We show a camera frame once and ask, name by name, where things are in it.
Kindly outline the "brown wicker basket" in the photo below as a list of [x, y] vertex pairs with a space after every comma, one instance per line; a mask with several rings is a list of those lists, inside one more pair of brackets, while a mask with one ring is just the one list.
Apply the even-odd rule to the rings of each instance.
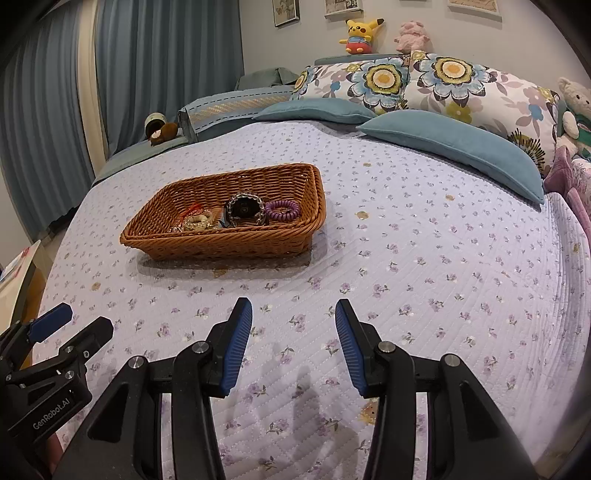
[[127, 223], [124, 246], [154, 260], [301, 254], [325, 222], [318, 168], [294, 163], [179, 180]]

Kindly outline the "lavender floral bedspread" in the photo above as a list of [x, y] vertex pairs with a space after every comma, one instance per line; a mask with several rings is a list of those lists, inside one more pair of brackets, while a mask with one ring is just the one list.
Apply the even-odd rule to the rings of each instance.
[[[320, 170], [327, 219], [285, 259], [154, 262], [124, 247], [127, 222], [163, 186], [290, 162]], [[177, 354], [238, 297], [249, 344], [213, 404], [230, 479], [358, 479], [374, 407], [353, 388], [335, 304], [346, 298], [412, 355], [460, 356], [533, 461], [551, 449], [590, 331], [590, 252], [562, 196], [534, 207], [450, 162], [317, 122], [257, 123], [166, 152], [93, 187], [53, 262], [42, 306], [73, 319], [34, 350], [53, 356], [99, 316], [111, 341], [88, 363], [99, 396], [131, 356]]]

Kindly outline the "brown plush toy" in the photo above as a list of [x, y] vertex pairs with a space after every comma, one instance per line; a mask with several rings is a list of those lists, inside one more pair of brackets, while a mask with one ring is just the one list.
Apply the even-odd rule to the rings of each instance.
[[151, 146], [173, 140], [178, 133], [179, 125], [168, 122], [160, 112], [150, 113], [144, 121], [144, 133]]

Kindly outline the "folded teal blanket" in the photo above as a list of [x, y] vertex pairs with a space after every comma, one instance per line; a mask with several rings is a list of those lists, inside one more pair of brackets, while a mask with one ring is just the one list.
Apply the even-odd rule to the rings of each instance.
[[291, 90], [283, 85], [202, 97], [181, 107], [176, 122], [189, 143], [204, 142], [249, 125], [260, 111], [290, 99]]

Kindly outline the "blue curtain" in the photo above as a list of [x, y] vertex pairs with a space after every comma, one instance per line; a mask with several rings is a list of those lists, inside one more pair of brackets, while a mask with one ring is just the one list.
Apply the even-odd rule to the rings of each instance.
[[1, 171], [32, 240], [79, 206], [154, 112], [242, 76], [235, 1], [5, 1]]

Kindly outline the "right teal pillow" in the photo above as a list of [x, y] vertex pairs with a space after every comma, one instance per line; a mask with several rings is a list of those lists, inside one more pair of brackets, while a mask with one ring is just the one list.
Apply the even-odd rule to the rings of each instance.
[[464, 122], [422, 110], [397, 110], [358, 127], [370, 137], [471, 167], [538, 205], [545, 200], [533, 160], [510, 141]]

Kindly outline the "teal pillow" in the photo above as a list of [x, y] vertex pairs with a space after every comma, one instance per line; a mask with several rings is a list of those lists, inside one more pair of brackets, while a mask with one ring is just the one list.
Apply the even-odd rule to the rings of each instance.
[[422, 110], [397, 110], [358, 127], [370, 137], [471, 167], [538, 205], [545, 200], [533, 160], [510, 141], [464, 122]]
[[361, 125], [377, 115], [365, 106], [339, 98], [290, 100], [266, 107], [253, 116], [256, 121], [318, 120], [343, 125]]

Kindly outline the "left teal pillow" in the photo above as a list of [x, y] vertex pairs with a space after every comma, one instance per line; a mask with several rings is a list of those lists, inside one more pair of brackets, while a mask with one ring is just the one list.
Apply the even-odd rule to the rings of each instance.
[[361, 125], [377, 115], [365, 106], [339, 98], [290, 100], [266, 107], [253, 116], [256, 121], [318, 120], [343, 125]]

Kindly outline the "left floral pillow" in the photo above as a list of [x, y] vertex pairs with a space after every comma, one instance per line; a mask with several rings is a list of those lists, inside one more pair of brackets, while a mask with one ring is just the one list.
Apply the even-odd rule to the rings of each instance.
[[291, 100], [342, 99], [382, 115], [407, 107], [410, 60], [405, 55], [309, 66], [298, 76]]

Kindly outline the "floral pillow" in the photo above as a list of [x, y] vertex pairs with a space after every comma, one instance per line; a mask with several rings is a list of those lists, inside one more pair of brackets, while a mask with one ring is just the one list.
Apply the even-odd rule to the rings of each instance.
[[309, 66], [298, 76], [291, 100], [342, 99], [382, 115], [407, 107], [410, 60], [405, 55]]
[[496, 134], [530, 156], [540, 174], [554, 162], [558, 93], [513, 74], [448, 55], [415, 50], [404, 98], [430, 111]]

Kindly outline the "right floral pillow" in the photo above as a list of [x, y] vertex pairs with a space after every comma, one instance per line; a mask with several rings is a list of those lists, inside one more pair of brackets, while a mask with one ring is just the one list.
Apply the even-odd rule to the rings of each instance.
[[558, 93], [513, 74], [448, 55], [415, 50], [404, 98], [430, 111], [496, 134], [530, 156], [540, 174], [554, 162]]

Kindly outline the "white teddy bear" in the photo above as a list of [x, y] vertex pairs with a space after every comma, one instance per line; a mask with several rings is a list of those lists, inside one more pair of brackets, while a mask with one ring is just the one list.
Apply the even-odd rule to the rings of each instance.
[[565, 77], [558, 79], [563, 103], [559, 107], [558, 147], [590, 161], [590, 90]]

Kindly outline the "Pikachu plush toy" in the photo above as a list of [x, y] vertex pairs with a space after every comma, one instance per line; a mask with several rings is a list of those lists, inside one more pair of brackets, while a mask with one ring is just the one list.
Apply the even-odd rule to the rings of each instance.
[[339, 40], [339, 44], [345, 46], [346, 53], [351, 55], [372, 54], [376, 32], [384, 22], [384, 18], [377, 18], [369, 23], [363, 23], [352, 19], [346, 20], [348, 37]]

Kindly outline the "pink plush toy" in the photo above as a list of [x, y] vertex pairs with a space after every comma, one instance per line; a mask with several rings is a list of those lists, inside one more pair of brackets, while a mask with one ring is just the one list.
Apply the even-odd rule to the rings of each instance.
[[394, 39], [397, 50], [401, 53], [411, 53], [414, 50], [424, 50], [431, 41], [425, 26], [419, 21], [406, 21]]

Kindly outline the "grid collage picture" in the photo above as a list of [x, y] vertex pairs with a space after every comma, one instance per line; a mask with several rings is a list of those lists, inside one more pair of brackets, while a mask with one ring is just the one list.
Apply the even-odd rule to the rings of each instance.
[[325, 0], [325, 18], [363, 12], [362, 0]]

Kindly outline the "butterfly picture frame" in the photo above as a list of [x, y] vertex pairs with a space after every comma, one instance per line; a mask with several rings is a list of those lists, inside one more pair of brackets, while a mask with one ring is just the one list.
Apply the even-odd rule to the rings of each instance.
[[487, 16], [500, 17], [500, 7], [497, 0], [448, 0], [452, 9], [479, 13]]

